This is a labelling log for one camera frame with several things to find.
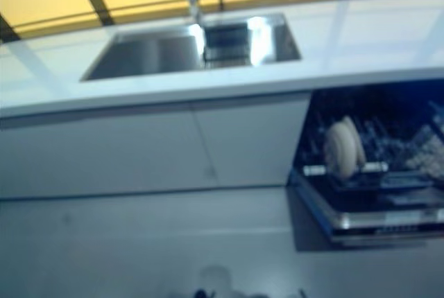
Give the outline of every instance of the countertop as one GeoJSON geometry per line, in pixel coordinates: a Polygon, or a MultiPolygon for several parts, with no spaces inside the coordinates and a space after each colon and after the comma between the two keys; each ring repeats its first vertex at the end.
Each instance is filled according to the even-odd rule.
{"type": "Polygon", "coordinates": [[[2,202],[0,230],[0,297],[443,296],[442,239],[300,252],[281,187],[2,202]]]}
{"type": "Polygon", "coordinates": [[[302,54],[300,61],[80,82],[116,33],[187,24],[185,17],[2,44],[0,115],[444,76],[444,0],[336,0],[205,17],[217,20],[277,12],[287,18],[302,54]]]}

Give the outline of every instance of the open dishwasher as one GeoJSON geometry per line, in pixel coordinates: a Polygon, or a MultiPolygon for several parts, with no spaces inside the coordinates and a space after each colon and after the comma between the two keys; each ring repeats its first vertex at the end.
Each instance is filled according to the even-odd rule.
{"type": "Polygon", "coordinates": [[[444,237],[444,80],[315,91],[289,188],[334,243],[444,237]]]}

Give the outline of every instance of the floor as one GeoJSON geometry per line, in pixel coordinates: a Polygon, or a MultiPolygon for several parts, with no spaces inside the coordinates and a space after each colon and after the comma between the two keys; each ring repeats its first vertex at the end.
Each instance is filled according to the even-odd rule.
{"type": "Polygon", "coordinates": [[[444,295],[444,240],[297,252],[292,232],[284,188],[0,203],[0,297],[444,295]]]}

